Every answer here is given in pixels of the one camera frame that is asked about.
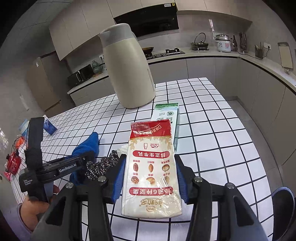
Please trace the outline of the person's left hand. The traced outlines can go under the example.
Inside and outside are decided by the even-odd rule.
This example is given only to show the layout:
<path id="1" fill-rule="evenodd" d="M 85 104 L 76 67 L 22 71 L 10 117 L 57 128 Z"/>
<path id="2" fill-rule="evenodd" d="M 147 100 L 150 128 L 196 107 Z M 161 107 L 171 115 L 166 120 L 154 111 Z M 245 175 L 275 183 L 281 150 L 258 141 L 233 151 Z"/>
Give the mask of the person's left hand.
<path id="1" fill-rule="evenodd" d="M 20 208 L 20 216 L 24 225 L 32 232 L 38 224 L 38 215 L 45 213 L 49 208 L 50 203 L 55 199 L 56 194 L 60 192 L 59 187 L 53 185 L 53 196 L 51 197 L 49 203 L 34 200 L 30 198 L 29 195 L 25 197 Z"/>

